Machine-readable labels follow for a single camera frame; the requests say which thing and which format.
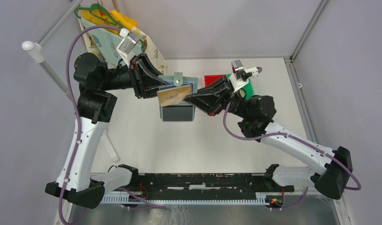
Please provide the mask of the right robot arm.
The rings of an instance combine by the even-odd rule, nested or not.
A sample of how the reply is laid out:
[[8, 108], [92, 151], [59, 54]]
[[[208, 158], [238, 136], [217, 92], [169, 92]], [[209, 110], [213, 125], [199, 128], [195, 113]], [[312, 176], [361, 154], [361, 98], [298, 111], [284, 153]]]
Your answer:
[[245, 97], [241, 90], [234, 90], [230, 79], [221, 77], [187, 95], [185, 101], [209, 116], [224, 112], [240, 117], [240, 140], [272, 146], [304, 164], [302, 167], [271, 165], [263, 178], [268, 191], [284, 186], [309, 187], [338, 200], [348, 189], [348, 181], [355, 179], [350, 151], [342, 146], [333, 149], [314, 143], [281, 126], [273, 119], [276, 109], [272, 96]]

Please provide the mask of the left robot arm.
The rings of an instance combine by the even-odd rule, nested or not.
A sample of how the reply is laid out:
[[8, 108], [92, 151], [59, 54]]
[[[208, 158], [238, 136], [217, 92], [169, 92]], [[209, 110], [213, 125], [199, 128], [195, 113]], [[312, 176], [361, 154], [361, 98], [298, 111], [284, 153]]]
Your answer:
[[134, 56], [129, 65], [108, 68], [106, 62], [86, 52], [74, 62], [74, 79], [80, 96], [76, 106], [76, 127], [65, 165], [56, 181], [46, 185], [47, 194], [88, 209], [96, 208], [104, 195], [139, 186], [138, 169], [119, 165], [106, 173], [93, 174], [98, 145], [110, 123], [117, 97], [113, 90], [133, 89], [139, 99], [154, 98], [166, 82], [145, 53]]

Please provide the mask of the gold signature card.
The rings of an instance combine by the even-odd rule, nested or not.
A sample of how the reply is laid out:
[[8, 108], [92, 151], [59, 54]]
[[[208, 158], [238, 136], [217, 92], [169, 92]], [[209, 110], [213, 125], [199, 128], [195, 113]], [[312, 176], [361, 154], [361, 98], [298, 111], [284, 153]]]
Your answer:
[[157, 91], [157, 98], [160, 106], [165, 107], [182, 103], [184, 98], [191, 93], [190, 85], [173, 86]]

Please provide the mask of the dark grey card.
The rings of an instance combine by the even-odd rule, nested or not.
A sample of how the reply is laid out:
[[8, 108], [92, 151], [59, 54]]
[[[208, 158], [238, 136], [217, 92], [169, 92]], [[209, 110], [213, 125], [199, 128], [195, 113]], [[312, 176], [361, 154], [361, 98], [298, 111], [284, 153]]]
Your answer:
[[192, 105], [170, 105], [161, 109], [161, 119], [165, 122], [193, 121], [194, 107]]

